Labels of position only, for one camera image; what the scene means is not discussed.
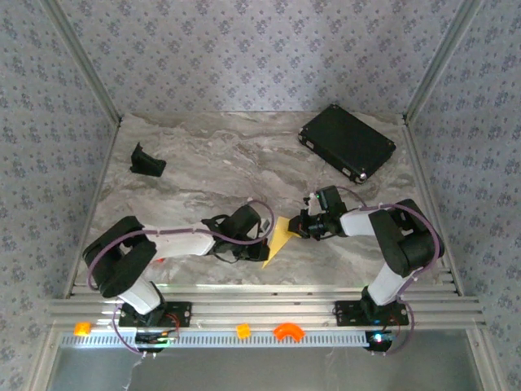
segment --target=aluminum rail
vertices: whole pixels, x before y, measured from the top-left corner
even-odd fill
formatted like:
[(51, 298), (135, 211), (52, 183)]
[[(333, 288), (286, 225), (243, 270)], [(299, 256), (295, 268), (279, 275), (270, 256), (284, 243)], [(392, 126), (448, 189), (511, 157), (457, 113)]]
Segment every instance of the aluminum rail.
[[(359, 300), (361, 288), (333, 286), (173, 286), (158, 287), (166, 301), (191, 301), (191, 331), (233, 331), (249, 323), (254, 331), (270, 331), (280, 323), (298, 323), (306, 330), (338, 330), (332, 313), (338, 300)], [(404, 295), (414, 311), (416, 328), (451, 330), (484, 326), (476, 297), (460, 297), (452, 283), (412, 286)], [(78, 322), (92, 323), (94, 330), (107, 330), (117, 299), (78, 289), (68, 300), (54, 300), (50, 315), (55, 326), (70, 330)], [(373, 330), (374, 327), (342, 327)]]

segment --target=metal base plate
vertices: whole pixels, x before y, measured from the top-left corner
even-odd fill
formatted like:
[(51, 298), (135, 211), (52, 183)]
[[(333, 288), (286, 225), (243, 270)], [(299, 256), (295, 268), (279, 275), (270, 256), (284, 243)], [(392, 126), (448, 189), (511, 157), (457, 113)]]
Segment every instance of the metal base plate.
[(386, 310), (376, 314), (372, 321), (367, 319), (360, 301), (335, 301), (334, 314), (337, 326), (407, 326), (409, 317), (405, 305), (391, 303)]
[[(190, 318), (191, 318), (191, 311), (192, 311), (192, 303), (189, 301), (167, 301), (165, 303), (166, 307), (164, 310), (165, 314), (172, 314), (177, 316), (177, 319), (179, 319), (179, 327), (189, 327), (190, 326)], [(140, 322), (138, 319), (133, 317), (130, 314), (126, 314), (123, 310), (121, 311), (120, 321), (119, 321), (120, 327), (145, 327), (146, 325), (142, 322)], [(173, 325), (173, 320), (167, 316), (163, 315), (163, 318), (159, 321), (157, 326), (155, 327), (165, 327), (165, 328), (172, 328), (172, 326), (175, 327), (175, 324)]]

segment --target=orange object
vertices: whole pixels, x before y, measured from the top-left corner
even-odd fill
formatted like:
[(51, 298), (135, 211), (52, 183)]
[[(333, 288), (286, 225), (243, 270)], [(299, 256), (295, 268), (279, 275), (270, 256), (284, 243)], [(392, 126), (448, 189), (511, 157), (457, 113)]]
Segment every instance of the orange object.
[(76, 323), (76, 326), (74, 326), (74, 335), (75, 336), (88, 336), (90, 334), (91, 328), (92, 328), (92, 325), (89, 322)]
[(240, 340), (243, 340), (244, 338), (249, 338), (250, 336), (252, 336), (252, 331), (250, 330), (250, 325), (247, 323), (239, 324), (236, 327), (236, 330), (237, 330), (237, 337)]
[(274, 335), (278, 340), (283, 340), (287, 336), (292, 336), (294, 340), (300, 342), (306, 333), (294, 323), (283, 323), (274, 330)]

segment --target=yellow triangular object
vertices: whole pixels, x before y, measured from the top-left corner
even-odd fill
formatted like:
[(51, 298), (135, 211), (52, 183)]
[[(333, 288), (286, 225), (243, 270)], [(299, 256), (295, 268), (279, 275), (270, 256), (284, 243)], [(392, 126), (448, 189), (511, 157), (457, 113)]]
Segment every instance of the yellow triangular object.
[(282, 247), (284, 247), (284, 244), (287, 243), (287, 241), (292, 238), (293, 236), (296, 236), (297, 238), (300, 238), (299, 235), (289, 232), (287, 229), (289, 227), (290, 219), (285, 217), (278, 217), (277, 222), (275, 224), (274, 233), (271, 237), (271, 241), (269, 242), (269, 256), (268, 260), (264, 261), (262, 264), (262, 269), (264, 269), (269, 262), (271, 261), (271, 258), (275, 256), (276, 253), (280, 251)]

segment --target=marble tabletop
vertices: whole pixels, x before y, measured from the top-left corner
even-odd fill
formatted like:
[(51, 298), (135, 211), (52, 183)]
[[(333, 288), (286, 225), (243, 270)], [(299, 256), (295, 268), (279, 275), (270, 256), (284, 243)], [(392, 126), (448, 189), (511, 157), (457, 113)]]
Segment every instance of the marble tabletop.
[[(185, 226), (232, 214), (248, 197), (264, 200), (277, 215), (293, 217), (302, 198), (328, 185), (347, 186), (367, 204), (412, 198), (419, 203), (413, 170), (398, 118), (357, 115), (397, 145), (391, 159), (367, 183), (350, 183), (298, 143), (315, 112), (186, 113), (165, 118), (125, 115), (113, 148), (86, 244), (127, 215), (156, 226)], [(161, 178), (133, 174), (130, 155), (143, 151), (167, 161)], [(358, 203), (344, 195), (348, 208)], [(267, 213), (258, 208), (263, 217)], [(187, 256), (152, 262), (145, 276), (156, 283), (331, 284), (359, 288), (383, 265), (375, 238), (291, 239), (268, 267), (215, 257)], [(85, 284), (81, 262), (77, 285)], [(435, 283), (426, 273), (423, 283)]]

